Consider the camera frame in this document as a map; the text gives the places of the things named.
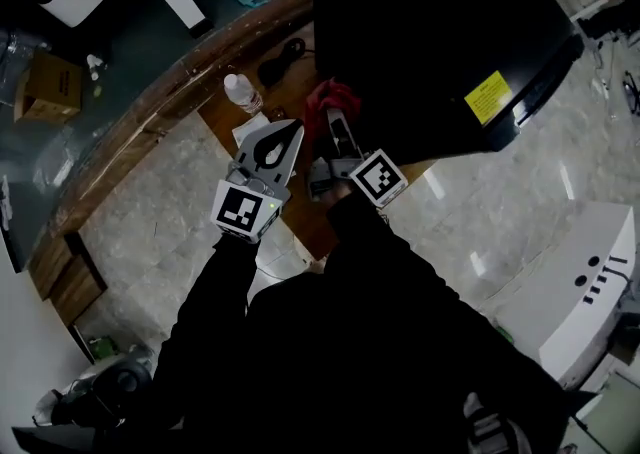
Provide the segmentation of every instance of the marble floor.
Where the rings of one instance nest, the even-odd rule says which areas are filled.
[[[624,42],[606,42],[601,60],[585,51],[509,147],[438,161],[392,202],[385,213],[395,232],[491,315],[586,201],[640,205],[640,117],[623,95],[625,70],[640,75],[640,52]],[[85,336],[159,349],[220,235],[208,215],[228,161],[194,113],[93,214],[81,235],[109,290],[78,321]],[[278,221],[260,247],[250,297],[310,262]]]

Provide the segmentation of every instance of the black jacket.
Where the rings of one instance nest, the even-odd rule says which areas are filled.
[[[218,451],[466,452],[470,392],[556,452],[564,392],[461,302],[360,194],[328,213],[324,275],[258,293],[257,246],[223,236],[178,314],[154,378],[154,422],[185,416]]]

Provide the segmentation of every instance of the black sleeve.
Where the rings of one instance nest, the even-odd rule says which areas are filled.
[[[234,370],[258,244],[223,235],[215,249],[180,307],[170,338],[162,344],[153,378],[155,427],[171,427],[184,416],[203,350],[215,352],[221,360],[210,381],[228,380],[225,372]]]
[[[404,300],[406,310],[428,317],[425,342],[437,344],[439,358],[448,361],[451,373],[460,374],[461,386],[517,423],[533,452],[557,451],[569,419],[560,385],[460,301],[433,266],[393,234],[364,195],[352,193],[327,215],[340,245],[329,256],[325,274],[383,279],[390,302]]]

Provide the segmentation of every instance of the white plastic bottle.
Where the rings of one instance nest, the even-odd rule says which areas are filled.
[[[263,102],[256,90],[244,74],[229,74],[224,78],[224,91],[229,100],[240,106],[253,116],[262,109]]]

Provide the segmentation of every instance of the cardboard box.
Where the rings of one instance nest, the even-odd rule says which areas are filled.
[[[16,93],[14,120],[22,118],[65,123],[82,105],[82,68],[42,50],[34,53],[31,68]]]

